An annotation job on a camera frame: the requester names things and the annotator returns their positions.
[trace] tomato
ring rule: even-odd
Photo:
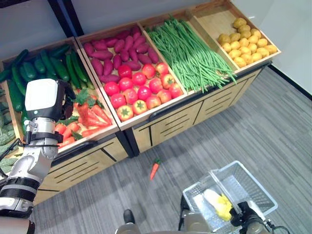
[[[104,90],[108,96],[119,94],[119,87],[115,82],[108,82],[104,85]]]
[[[160,90],[162,90],[161,80],[159,78],[151,79],[148,85],[153,94],[157,94]]]
[[[122,94],[114,94],[111,96],[111,103],[115,109],[117,109],[119,106],[126,105],[125,96]]]
[[[126,89],[131,89],[133,87],[133,82],[130,78],[122,78],[120,81],[119,81],[119,89],[121,91],[125,91]]]
[[[137,91],[137,97],[140,100],[146,101],[152,95],[151,90],[146,86],[141,86]]]
[[[168,74],[168,65],[164,62],[160,62],[159,64],[156,65],[155,67],[156,70],[156,75],[158,77],[161,77],[162,75]]]
[[[161,77],[161,83],[164,89],[169,89],[174,82],[175,79],[171,74],[165,74]]]
[[[130,106],[120,106],[117,110],[117,115],[121,121],[126,121],[133,117],[133,111]]]
[[[142,68],[142,73],[146,75],[147,79],[151,79],[155,76],[156,70],[152,64],[145,64]]]
[[[172,84],[169,88],[169,91],[171,93],[172,98],[176,98],[183,94],[183,91],[181,90],[180,86],[177,83]]]
[[[137,100],[137,93],[134,89],[127,89],[123,92],[128,104],[133,104]]]
[[[132,81],[133,84],[135,85],[138,86],[144,85],[146,82],[146,76],[141,72],[134,73],[132,76]]]
[[[136,115],[139,115],[147,111],[147,106],[145,101],[137,100],[135,103],[133,103],[132,109]]]
[[[121,66],[119,66],[118,67],[118,75],[121,78],[124,78],[124,77],[131,78],[132,77],[131,67],[129,67],[128,65],[121,65]]]

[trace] wooden crate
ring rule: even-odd
[[[83,56],[85,57],[85,60],[86,60],[86,63],[88,64],[91,72],[92,72],[92,75],[95,79],[95,81],[97,82],[98,86],[99,86],[99,89],[101,90],[108,106],[110,107],[111,109],[111,112],[113,113],[113,116],[117,122],[117,125],[119,126],[119,128],[121,130],[125,130],[125,129],[128,129],[138,123],[141,123],[145,120],[148,119],[148,117],[154,113],[155,111],[158,111],[164,107],[167,107],[167,106],[170,106],[174,103],[177,103],[179,102],[180,100],[182,100],[183,98],[186,97],[186,90],[183,88],[182,84],[180,83],[180,81],[178,80],[178,78],[175,76],[175,74],[173,73],[173,71],[171,70],[171,68],[169,68],[169,72],[173,75],[174,79],[175,79],[175,82],[177,84],[180,85],[182,91],[183,91],[183,95],[175,98],[175,99],[172,99],[171,101],[168,101],[156,108],[153,108],[151,110],[148,110],[147,112],[141,114],[141,115],[138,115],[138,116],[134,116],[133,118],[127,120],[127,121],[124,121],[124,122],[121,122],[117,116],[117,113],[115,111],[115,109],[113,108],[110,100],[109,100],[109,97],[107,96],[107,94],[105,93],[104,91],[104,88],[103,88],[103,83],[101,83],[101,81],[98,79],[98,76],[95,72],[95,70],[93,69],[92,65],[91,65],[91,62],[90,62],[90,58],[87,56],[87,54],[85,53],[84,49],[83,49],[83,44],[86,43],[86,42],[90,42],[92,40],[97,40],[97,39],[103,39],[103,38],[106,38],[106,37],[112,37],[112,36],[115,36],[118,32],[121,32],[123,30],[128,30],[128,29],[131,29],[133,26],[135,25],[138,25],[142,30],[143,28],[141,27],[141,25],[137,22],[132,22],[132,23],[129,23],[129,24],[125,24],[125,25],[122,25],[122,26],[119,26],[119,27],[114,27],[114,28],[111,28],[111,29],[107,29],[107,30],[102,30],[102,31],[98,31],[98,32],[95,32],[95,33],[91,33],[91,34],[88,34],[88,35],[84,35],[84,36],[81,36],[81,37],[78,37],[76,38],[77,40],[77,43],[80,47],[80,50],[81,50],[81,53],[83,54]],[[160,54],[160,52],[158,51],[158,49],[155,47],[155,45],[152,43],[151,39],[147,36],[146,32],[142,32],[142,35],[146,37],[146,42],[155,49],[155,51],[158,53],[158,56],[159,56],[159,62],[165,62],[165,59],[163,58],[163,56]],[[109,50],[113,53],[114,53],[114,50],[112,48],[109,48]]]
[[[89,75],[89,78],[91,80],[91,82],[93,83],[94,87],[95,87],[95,94],[98,96],[98,99],[99,101],[104,105],[104,108],[106,110],[106,113],[109,115],[109,118],[112,120],[112,125],[95,133],[95,134],[92,134],[88,137],[84,137],[80,140],[77,140],[75,141],[74,143],[70,144],[70,145],[67,145],[61,149],[59,149],[59,153],[61,152],[64,152],[70,148],[73,148],[77,145],[80,145],[88,140],[98,140],[98,139],[101,139],[101,138],[104,138],[105,136],[108,136],[112,133],[115,133],[117,131],[119,131],[119,128],[111,114],[111,112],[109,111],[109,107],[107,106],[107,103],[106,101],[104,100],[102,94],[101,94],[101,91],[100,89],[98,88],[98,85],[97,83],[95,82],[92,74],[91,74],[91,71],[88,69],[88,66],[86,65],[86,62],[85,62],[85,59],[83,58],[82,54],[81,54],[81,51],[74,39],[74,37],[71,37],[71,38],[67,38],[67,39],[64,39],[64,40],[60,40],[58,42],[53,42],[53,43],[50,43],[48,45],[45,45],[45,46],[40,46],[40,47],[37,47],[35,49],[32,49],[32,50],[29,50],[29,54],[27,56],[27,58],[25,60],[29,60],[33,57],[35,57],[42,49],[47,49],[47,50],[51,50],[55,47],[58,47],[58,46],[61,46],[63,44],[69,44],[72,46],[72,49],[74,49],[75,51],[77,51],[78,55],[79,55],[79,58],[80,60],[82,61],[85,69],[86,69],[86,72],[87,74]],[[12,62],[14,59],[16,58],[16,56],[12,56],[10,58],[6,58],[6,59],[3,59],[1,62],[0,62],[0,71],[2,71],[10,62]],[[8,91],[8,85],[7,85],[7,82],[3,82],[1,84],[3,86],[3,88],[5,89],[5,93],[6,93],[6,100],[7,102],[9,103],[9,109],[10,109],[10,114],[11,114],[11,117],[12,117],[12,122],[13,122],[13,125],[14,125],[14,131],[15,131],[15,135],[16,137],[20,138],[20,139],[23,139],[23,131],[22,131],[22,125],[20,123],[20,120],[21,120],[21,113],[20,112],[16,112],[14,109],[13,109],[13,106],[12,106],[12,103],[11,103],[11,99],[10,99],[10,96],[9,96],[9,91]]]

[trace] yellow vegetable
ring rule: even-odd
[[[231,42],[239,40],[240,39],[240,33],[230,34],[230,39],[231,39]]]
[[[251,55],[252,54],[251,50],[248,49],[248,47],[246,47],[246,46],[241,47],[239,50],[240,50],[240,52],[242,52],[242,55],[244,55],[244,54]]]
[[[269,51],[266,48],[258,48],[257,49],[257,53],[260,53],[262,55],[263,58],[267,57],[270,55]]]
[[[247,24],[247,21],[243,18],[237,18],[235,19],[234,23],[233,23],[233,27],[234,28],[239,28],[242,25]]]
[[[223,45],[224,43],[230,43],[231,39],[229,37],[229,35],[226,34],[220,34],[219,38],[218,38],[218,42],[220,43],[220,45]]]
[[[245,60],[246,64],[249,65],[254,62],[253,57],[251,55],[241,55],[241,57]]]
[[[235,62],[240,68],[242,68],[242,67],[244,67],[244,66],[247,65],[247,63],[245,62],[245,60],[244,60],[243,58],[241,58],[241,57],[236,57],[236,58],[234,58],[234,62]]]
[[[266,48],[268,50],[270,55],[277,52],[277,47],[274,45],[266,45],[264,48]]]
[[[256,44],[253,44],[253,43],[250,43],[248,45],[248,48],[251,50],[252,54],[255,53],[257,51],[257,45]]]
[[[232,50],[231,45],[229,43],[224,43],[222,48],[228,53]]]
[[[242,33],[244,31],[250,31],[250,26],[249,25],[242,25],[238,28],[238,32]]]
[[[240,48],[239,42],[238,41],[233,41],[231,43],[231,48],[232,48],[232,50],[238,50]]]
[[[259,41],[257,42],[258,47],[264,47],[267,44],[268,44],[268,40],[266,40],[265,38],[259,39]]]
[[[229,52],[229,56],[231,57],[231,59],[239,57],[241,54],[242,54],[242,52],[240,52],[239,50],[231,50]]]
[[[240,38],[249,38],[252,34],[250,33],[250,31],[244,31],[240,34]]]
[[[258,29],[253,28],[252,30],[250,30],[250,32],[252,33],[252,35],[255,35],[258,37],[258,39],[261,38],[261,33]]]
[[[239,40],[239,44],[240,44],[240,46],[248,46],[249,41],[247,38],[242,38],[241,40]]]
[[[257,44],[258,40],[259,38],[256,35],[252,35],[250,38],[248,38],[248,41],[253,44]]]
[[[254,62],[257,62],[258,60],[262,59],[262,55],[258,52],[252,54],[252,58]]]

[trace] sweet potato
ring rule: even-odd
[[[120,55],[115,55],[113,58],[114,68],[117,70],[118,67],[122,64]]]
[[[120,53],[123,49],[123,47],[125,46],[125,40],[120,39],[116,42],[116,44],[114,45],[114,51],[115,53]]]
[[[92,64],[96,74],[98,76],[102,76],[103,75],[103,65],[102,65],[101,61],[98,60],[97,58],[92,58],[91,64]]]
[[[113,57],[113,54],[108,50],[102,50],[93,52],[91,56],[101,61],[104,61],[106,59],[111,59]]]
[[[94,52],[94,48],[93,46],[91,45],[91,43],[84,43],[83,45],[83,48],[87,54],[87,56],[91,57],[92,56],[92,53]]]
[[[112,73],[114,69],[113,63],[110,59],[106,59],[104,61],[104,67],[103,67],[103,75],[107,76]]]
[[[153,63],[158,63],[158,61],[159,61],[158,54],[156,53],[156,51],[152,47],[148,48],[147,55]]]
[[[142,64],[152,63],[152,60],[147,55],[138,54],[137,58]]]

